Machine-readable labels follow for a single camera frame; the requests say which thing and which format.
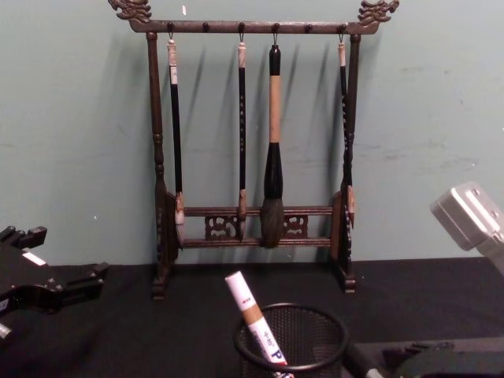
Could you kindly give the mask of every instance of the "black tablecloth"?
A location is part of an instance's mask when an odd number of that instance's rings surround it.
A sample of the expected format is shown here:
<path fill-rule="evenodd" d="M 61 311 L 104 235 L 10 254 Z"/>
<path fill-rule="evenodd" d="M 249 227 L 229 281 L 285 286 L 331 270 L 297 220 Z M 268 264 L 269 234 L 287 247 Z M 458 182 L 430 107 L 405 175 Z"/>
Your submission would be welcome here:
<path fill-rule="evenodd" d="M 504 278 L 483 258 L 354 263 L 353 295 L 316 264 L 178 266 L 163 302 L 150 299 L 152 266 L 113 265 L 98 301 L 0 319 L 14 332 L 0 343 L 0 377 L 236 378 L 240 313 L 224 277 L 237 269 L 260 305 L 319 307 L 358 343 L 504 335 Z"/>

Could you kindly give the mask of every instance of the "carved dragon head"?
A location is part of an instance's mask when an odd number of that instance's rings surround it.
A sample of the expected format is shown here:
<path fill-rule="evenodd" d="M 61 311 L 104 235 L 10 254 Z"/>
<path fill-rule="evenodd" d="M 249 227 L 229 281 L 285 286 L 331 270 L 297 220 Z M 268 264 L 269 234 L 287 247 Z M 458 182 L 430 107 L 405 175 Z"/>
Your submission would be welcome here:
<path fill-rule="evenodd" d="M 109 0 L 113 10 L 121 9 L 117 16 L 122 20 L 136 20 L 143 24 L 150 22 L 149 0 Z"/>
<path fill-rule="evenodd" d="M 391 19 L 391 17 L 387 15 L 387 12 L 395 12 L 398 6 L 399 0 L 393 0 L 390 3 L 380 0 L 376 4 L 364 0 L 359 9 L 360 14 L 358 19 L 362 26 L 367 26 L 373 22 L 387 22 Z"/>

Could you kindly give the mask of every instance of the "green wall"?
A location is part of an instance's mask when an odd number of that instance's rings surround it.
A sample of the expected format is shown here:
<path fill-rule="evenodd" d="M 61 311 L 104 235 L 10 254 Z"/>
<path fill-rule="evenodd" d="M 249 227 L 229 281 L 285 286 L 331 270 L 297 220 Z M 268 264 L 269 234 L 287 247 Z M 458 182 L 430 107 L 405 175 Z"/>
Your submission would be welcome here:
<path fill-rule="evenodd" d="M 153 18 L 356 20 L 359 1 L 152 0 Z M 187 15 L 182 14 L 182 5 Z M 403 0 L 361 43 L 354 260 L 472 256 L 429 212 L 481 183 L 504 208 L 504 2 Z M 167 35 L 158 40 L 166 183 L 174 188 Z M 238 199 L 237 35 L 175 35 L 186 206 Z M 246 35 L 247 194 L 262 201 L 270 35 Z M 337 38 L 280 35 L 285 205 L 325 205 L 341 180 Z M 48 227 L 54 265 L 154 260 L 146 40 L 106 0 L 3 0 L 0 227 Z M 312 222 L 312 235 L 327 225 Z M 250 232 L 258 224 L 249 222 Z M 201 235 L 202 222 L 187 233 Z M 184 250 L 179 261 L 313 261 L 323 250 Z"/>

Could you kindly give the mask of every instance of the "paint marker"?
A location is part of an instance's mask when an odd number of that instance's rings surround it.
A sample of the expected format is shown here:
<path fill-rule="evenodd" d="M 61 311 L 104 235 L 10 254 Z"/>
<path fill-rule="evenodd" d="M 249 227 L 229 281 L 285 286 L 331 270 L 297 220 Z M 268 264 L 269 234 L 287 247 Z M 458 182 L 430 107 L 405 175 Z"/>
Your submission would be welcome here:
<path fill-rule="evenodd" d="M 255 302 L 242 273 L 238 271 L 227 276 L 226 283 L 242 312 L 246 325 L 261 348 L 263 357 L 273 364 L 287 365 L 284 354 L 280 350 L 271 329 L 269 329 L 268 323 Z M 294 375 L 288 372 L 275 372 L 273 376 L 275 378 L 294 378 Z"/>

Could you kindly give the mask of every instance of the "carved wooden panel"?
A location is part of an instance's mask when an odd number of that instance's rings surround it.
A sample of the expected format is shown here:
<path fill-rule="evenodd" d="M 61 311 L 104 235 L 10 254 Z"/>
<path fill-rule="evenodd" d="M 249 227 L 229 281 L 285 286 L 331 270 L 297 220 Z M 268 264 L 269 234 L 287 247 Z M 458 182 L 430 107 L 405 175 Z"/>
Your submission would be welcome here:
<path fill-rule="evenodd" d="M 308 238 L 308 216 L 285 217 L 282 237 L 285 239 Z"/>
<path fill-rule="evenodd" d="M 238 237 L 237 217 L 205 217 L 205 240 L 227 240 Z"/>

